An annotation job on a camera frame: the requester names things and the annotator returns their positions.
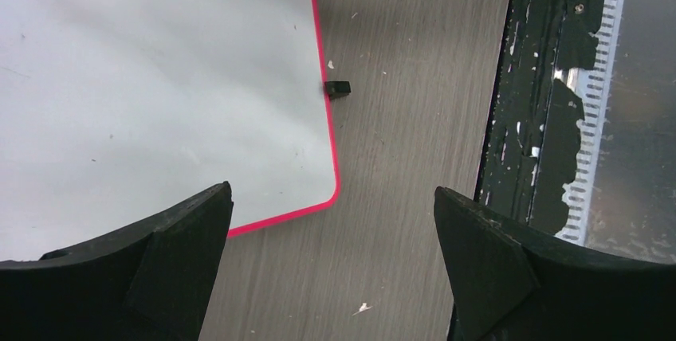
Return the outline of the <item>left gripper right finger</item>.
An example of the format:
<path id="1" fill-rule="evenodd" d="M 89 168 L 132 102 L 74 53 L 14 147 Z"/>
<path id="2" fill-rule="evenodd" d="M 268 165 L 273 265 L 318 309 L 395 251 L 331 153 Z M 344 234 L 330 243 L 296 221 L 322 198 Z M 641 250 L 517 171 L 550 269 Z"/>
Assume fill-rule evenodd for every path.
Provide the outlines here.
<path id="1" fill-rule="evenodd" d="M 563 241 L 446 187 L 434 221 L 450 340 L 672 340 L 675 267 Z"/>

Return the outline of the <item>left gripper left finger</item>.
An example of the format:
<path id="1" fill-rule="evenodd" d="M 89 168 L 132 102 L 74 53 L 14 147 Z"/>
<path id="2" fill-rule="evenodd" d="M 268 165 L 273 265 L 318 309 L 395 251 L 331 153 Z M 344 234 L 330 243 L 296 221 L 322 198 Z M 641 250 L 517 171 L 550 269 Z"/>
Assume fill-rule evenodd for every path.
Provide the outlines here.
<path id="1" fill-rule="evenodd" d="M 233 208 L 222 182 L 36 261 L 3 261 L 2 339 L 196 340 Z"/>

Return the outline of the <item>whiteboard with red frame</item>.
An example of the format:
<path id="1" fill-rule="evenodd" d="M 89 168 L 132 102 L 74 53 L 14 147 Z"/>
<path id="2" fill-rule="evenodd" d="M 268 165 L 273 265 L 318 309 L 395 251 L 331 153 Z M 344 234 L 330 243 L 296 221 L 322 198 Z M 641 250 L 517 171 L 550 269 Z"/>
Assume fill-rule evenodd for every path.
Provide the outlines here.
<path id="1" fill-rule="evenodd" d="M 1 0 L 1 258 L 228 182 L 232 234 L 340 191 L 316 0 Z"/>

